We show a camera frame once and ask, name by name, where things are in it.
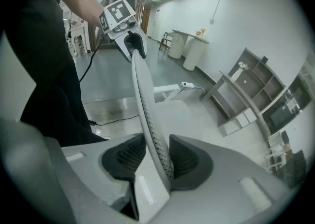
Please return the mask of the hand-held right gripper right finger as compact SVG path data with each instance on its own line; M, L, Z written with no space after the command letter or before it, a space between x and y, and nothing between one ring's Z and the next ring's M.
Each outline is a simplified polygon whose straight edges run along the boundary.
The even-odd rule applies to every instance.
M234 150L170 135L175 178L153 224L269 224L289 204L284 182Z

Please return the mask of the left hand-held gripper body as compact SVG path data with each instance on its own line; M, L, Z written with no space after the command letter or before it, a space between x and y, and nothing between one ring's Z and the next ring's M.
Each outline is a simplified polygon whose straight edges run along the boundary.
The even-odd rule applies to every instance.
M116 39L120 35L137 27L135 11L126 0L117 0L104 7L99 16L101 28L110 39Z

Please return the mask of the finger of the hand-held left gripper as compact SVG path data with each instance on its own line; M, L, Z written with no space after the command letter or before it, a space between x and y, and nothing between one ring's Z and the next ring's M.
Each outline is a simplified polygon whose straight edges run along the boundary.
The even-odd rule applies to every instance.
M134 27L126 33L124 38L124 45L126 48L125 56L131 59L133 55L132 50L138 50L140 56L145 59L147 56L147 39L146 34L139 28Z
M115 43L121 52L121 54L124 56L124 58L131 63L132 62L132 52L129 49L127 45L127 39L129 38L129 33L125 32L118 37L115 38Z

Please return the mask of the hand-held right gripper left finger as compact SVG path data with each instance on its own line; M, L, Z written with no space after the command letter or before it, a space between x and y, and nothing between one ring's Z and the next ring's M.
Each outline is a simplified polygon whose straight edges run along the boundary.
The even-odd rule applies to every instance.
M136 224L142 134L61 147L29 125L1 120L0 160L23 199L53 224Z

